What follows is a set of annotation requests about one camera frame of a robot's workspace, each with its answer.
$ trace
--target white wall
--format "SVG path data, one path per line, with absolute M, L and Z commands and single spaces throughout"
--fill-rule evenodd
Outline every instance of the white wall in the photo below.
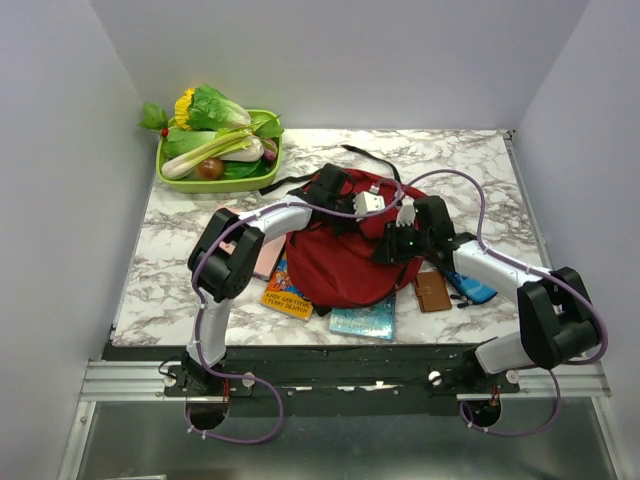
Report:
M 153 155 L 88 2 L 4 2 L 0 64 L 0 476 L 52 479 Z
M 604 314 L 613 406 L 640 472 L 640 2 L 593 0 L 516 135 L 554 265 Z
M 588 0 L 92 0 L 145 100 L 296 127 L 513 128 Z

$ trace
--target red backpack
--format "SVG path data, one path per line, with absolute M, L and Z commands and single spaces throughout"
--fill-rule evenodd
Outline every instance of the red backpack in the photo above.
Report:
M 369 190 L 381 177 L 362 170 L 345 169 L 350 184 L 342 195 Z M 379 194 L 389 204 L 396 192 L 395 185 L 383 183 Z M 407 195 L 417 199 L 425 194 L 409 188 Z M 371 255 L 383 238 L 384 226 L 394 221 L 398 210 L 368 218 L 359 231 L 337 234 L 329 224 L 310 225 L 305 230 L 287 235 L 285 245 L 287 267 L 292 283 L 314 304 L 317 310 L 358 308 L 375 305 L 411 282 L 422 265 L 415 257 L 406 264 L 381 265 L 371 261 Z

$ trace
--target pink book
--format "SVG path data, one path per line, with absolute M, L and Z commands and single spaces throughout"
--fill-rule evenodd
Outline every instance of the pink book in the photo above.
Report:
M 227 208 L 234 213 L 238 213 L 238 210 L 236 210 L 235 208 L 223 206 L 219 208 Z M 282 254 L 282 249 L 284 248 L 284 242 L 286 238 L 287 237 L 283 235 L 274 240 L 271 240 L 269 243 L 266 243 L 262 246 L 260 255 L 258 255 L 258 261 L 256 262 L 256 266 L 253 269 L 254 277 L 259 278 L 260 280 L 269 281 L 269 279 L 271 278 L 271 274 L 276 268 L 278 260 L 280 260 L 280 254 Z M 229 245 L 228 243 L 221 243 L 220 248 L 229 253 L 233 252 L 233 245 Z

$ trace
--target brown wallet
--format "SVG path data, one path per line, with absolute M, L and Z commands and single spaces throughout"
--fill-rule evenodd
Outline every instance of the brown wallet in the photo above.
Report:
M 439 312 L 451 309 L 451 299 L 440 272 L 420 272 L 413 281 L 420 311 Z

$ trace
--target book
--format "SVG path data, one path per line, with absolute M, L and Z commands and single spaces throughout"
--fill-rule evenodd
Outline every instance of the book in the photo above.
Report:
M 365 308 L 334 308 L 329 330 L 344 335 L 393 340 L 396 318 L 396 296 Z
M 260 303 L 265 307 L 308 320 L 313 312 L 311 301 L 292 283 L 287 272 L 287 254 L 283 253 Z
M 220 206 L 216 210 L 219 210 L 220 208 L 226 208 L 233 213 L 238 213 L 238 210 L 231 207 Z M 282 235 L 281 237 L 275 238 L 269 243 L 265 243 L 262 246 L 262 248 L 260 249 L 260 254 L 258 255 L 258 260 L 256 261 L 256 266 L 253 269 L 253 276 L 255 278 L 259 278 L 260 280 L 264 280 L 265 282 L 269 280 L 276 267 L 276 263 L 280 258 L 280 254 L 284 249 L 284 242 L 286 241 L 286 239 L 286 235 Z M 222 242 L 220 244 L 220 248 L 222 248 L 227 253 L 231 253 L 233 252 L 233 249 L 235 247 L 230 243 Z

